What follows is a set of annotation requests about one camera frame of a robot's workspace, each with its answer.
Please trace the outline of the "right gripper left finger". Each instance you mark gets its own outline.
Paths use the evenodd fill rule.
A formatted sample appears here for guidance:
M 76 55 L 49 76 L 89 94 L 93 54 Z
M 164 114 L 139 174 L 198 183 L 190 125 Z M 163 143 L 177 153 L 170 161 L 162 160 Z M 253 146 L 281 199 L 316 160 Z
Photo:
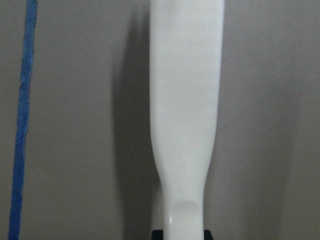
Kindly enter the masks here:
M 162 229 L 154 229 L 151 232 L 151 240 L 163 240 L 164 239 L 164 231 Z

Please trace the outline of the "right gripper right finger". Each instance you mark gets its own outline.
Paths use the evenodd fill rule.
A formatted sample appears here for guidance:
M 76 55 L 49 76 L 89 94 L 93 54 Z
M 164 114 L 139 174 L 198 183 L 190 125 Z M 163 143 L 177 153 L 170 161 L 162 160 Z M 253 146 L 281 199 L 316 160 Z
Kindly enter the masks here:
M 211 231 L 208 229 L 205 229 L 203 231 L 203 235 L 204 235 L 204 240 L 214 240 L 214 237 L 213 237 Z

